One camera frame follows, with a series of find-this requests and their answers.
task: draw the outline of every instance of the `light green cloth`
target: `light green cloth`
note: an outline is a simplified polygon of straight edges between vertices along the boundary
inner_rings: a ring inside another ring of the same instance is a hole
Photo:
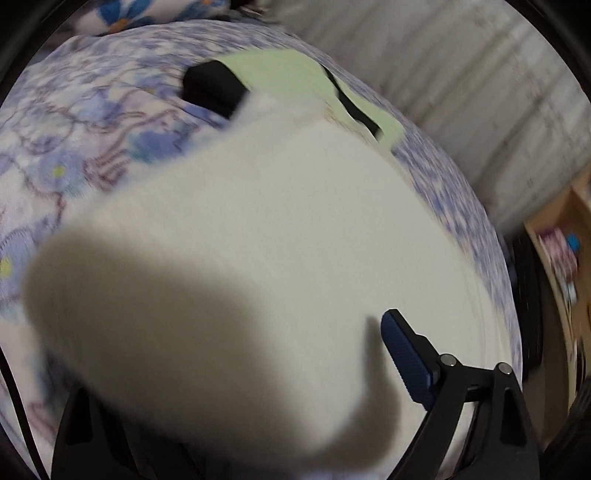
[[[357,122],[337,98],[335,86],[321,65],[310,57],[291,49],[261,50],[258,48],[218,57],[249,90],[273,95],[279,100],[294,101],[322,98],[338,120]],[[392,148],[404,135],[404,127],[388,112],[354,93],[336,79],[343,93],[357,108],[380,127],[377,140]]]

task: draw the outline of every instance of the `pillow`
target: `pillow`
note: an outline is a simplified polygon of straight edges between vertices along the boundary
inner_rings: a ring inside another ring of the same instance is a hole
[[[76,22],[76,34],[104,35],[144,25],[211,18],[229,8],[230,0],[107,0]]]

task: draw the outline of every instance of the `screw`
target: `screw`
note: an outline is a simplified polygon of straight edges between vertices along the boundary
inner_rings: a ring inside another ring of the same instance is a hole
[[[505,375],[511,375],[511,373],[513,372],[511,366],[509,364],[506,364],[505,362],[501,362],[497,366],[499,367],[499,370],[501,370],[501,372],[503,372]]]
[[[450,353],[444,353],[439,357],[439,360],[441,360],[443,365],[447,365],[448,367],[454,367],[457,363],[457,358]]]

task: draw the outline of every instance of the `floral blanket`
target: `floral blanket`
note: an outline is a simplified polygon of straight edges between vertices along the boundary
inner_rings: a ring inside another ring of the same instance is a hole
[[[331,69],[405,128],[393,150],[416,191],[457,240],[502,313],[521,376],[521,342],[495,231],[451,159],[328,56],[259,25],[189,21],[75,37],[27,68],[0,109],[0,344],[49,469],[69,379],[43,357],[19,301],[39,245],[113,189],[201,148],[226,125],[178,97],[187,67],[245,48],[294,48]],[[5,386],[0,422],[30,461]]]

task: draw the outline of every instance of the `black strap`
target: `black strap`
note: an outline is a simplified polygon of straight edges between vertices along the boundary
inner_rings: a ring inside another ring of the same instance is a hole
[[[359,108],[357,108],[357,106],[349,99],[349,97],[345,95],[339,86],[339,82],[336,81],[335,76],[330,72],[330,70],[324,65],[321,65],[321,67],[324,69],[324,72],[326,73],[326,76],[329,78],[330,82],[335,86],[337,98],[339,99],[339,102],[343,104],[345,110],[347,110],[347,113],[360,124],[364,124],[371,134],[376,137],[378,132],[381,132],[378,124],[371,120],[371,118],[365,115],[365,113],[363,113],[361,110],[359,110]]]

